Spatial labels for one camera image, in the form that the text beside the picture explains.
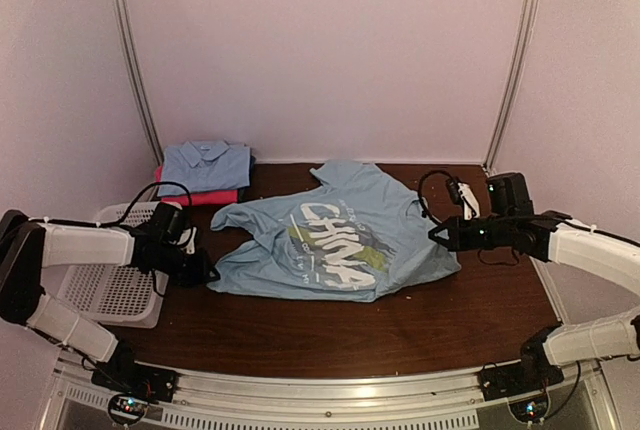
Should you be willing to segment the light blue shirt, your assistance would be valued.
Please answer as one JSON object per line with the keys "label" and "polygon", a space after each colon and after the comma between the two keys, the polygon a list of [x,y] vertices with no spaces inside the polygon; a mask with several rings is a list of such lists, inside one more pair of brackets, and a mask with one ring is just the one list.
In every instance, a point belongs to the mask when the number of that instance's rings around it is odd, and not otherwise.
{"label": "light blue shirt", "polygon": [[[207,176],[207,181],[213,183],[215,189],[239,189],[248,184],[251,154],[251,148],[244,144],[227,143],[224,140],[186,141],[164,150],[162,167],[165,172],[168,168],[198,169],[200,175]],[[184,191],[186,188],[176,181],[161,182],[164,185],[160,189],[172,186]]]}

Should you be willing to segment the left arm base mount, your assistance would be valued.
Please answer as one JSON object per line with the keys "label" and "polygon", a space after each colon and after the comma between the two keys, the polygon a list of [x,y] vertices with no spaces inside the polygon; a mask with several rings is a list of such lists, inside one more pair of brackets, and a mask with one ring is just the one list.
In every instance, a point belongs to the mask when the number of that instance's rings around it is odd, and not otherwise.
{"label": "left arm base mount", "polygon": [[171,403],[173,400],[178,373],[138,363],[133,348],[126,342],[118,343],[108,361],[90,363],[91,382],[96,386],[133,395],[153,404]]}

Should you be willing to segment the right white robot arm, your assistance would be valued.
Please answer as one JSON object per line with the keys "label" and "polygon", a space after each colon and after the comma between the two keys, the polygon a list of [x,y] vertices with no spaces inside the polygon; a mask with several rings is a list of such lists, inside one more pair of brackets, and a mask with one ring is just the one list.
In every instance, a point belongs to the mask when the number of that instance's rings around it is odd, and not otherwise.
{"label": "right white robot arm", "polygon": [[[434,225],[429,238],[447,250],[481,253],[508,248],[515,256],[573,267],[633,294],[639,292],[638,242],[562,212],[536,213],[523,174],[510,172],[487,179],[491,212],[486,217],[481,216],[468,184],[447,175],[445,185],[461,215],[438,220],[424,199],[419,203],[423,217]],[[519,390],[530,392],[565,364],[619,357],[639,358],[638,308],[539,331],[522,345],[512,380]]]}

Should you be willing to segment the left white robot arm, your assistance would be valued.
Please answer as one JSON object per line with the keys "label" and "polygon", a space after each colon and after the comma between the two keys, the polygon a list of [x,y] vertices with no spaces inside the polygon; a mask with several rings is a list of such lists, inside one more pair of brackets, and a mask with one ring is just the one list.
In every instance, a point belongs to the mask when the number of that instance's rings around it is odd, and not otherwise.
{"label": "left white robot arm", "polygon": [[56,266],[132,267],[162,273],[182,286],[216,282],[219,272],[197,245],[197,230],[184,209],[158,202],[151,217],[128,225],[30,218],[19,210],[1,219],[1,318],[31,328],[96,363],[123,394],[137,392],[144,374],[122,356],[126,348],[100,323],[83,316],[41,284],[43,269]]}

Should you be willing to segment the blue printed garment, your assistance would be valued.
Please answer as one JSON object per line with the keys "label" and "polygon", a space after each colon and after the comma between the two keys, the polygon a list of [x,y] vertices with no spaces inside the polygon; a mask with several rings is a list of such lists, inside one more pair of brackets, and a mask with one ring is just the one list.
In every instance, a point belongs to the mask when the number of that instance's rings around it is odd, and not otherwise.
{"label": "blue printed garment", "polygon": [[215,264],[214,292],[290,300],[373,302],[457,273],[455,254],[429,239],[416,192],[372,163],[329,161],[317,188],[232,204],[214,231],[251,240]]}

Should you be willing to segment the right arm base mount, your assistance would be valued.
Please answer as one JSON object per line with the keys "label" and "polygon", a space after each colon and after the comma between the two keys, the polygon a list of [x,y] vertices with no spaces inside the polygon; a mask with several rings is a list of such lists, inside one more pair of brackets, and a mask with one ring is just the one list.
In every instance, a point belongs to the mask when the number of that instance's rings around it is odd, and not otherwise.
{"label": "right arm base mount", "polygon": [[550,385],[562,383],[564,375],[558,366],[549,363],[543,343],[559,324],[536,332],[520,347],[520,359],[515,363],[488,363],[477,372],[477,379],[485,401],[514,397],[543,391]]}

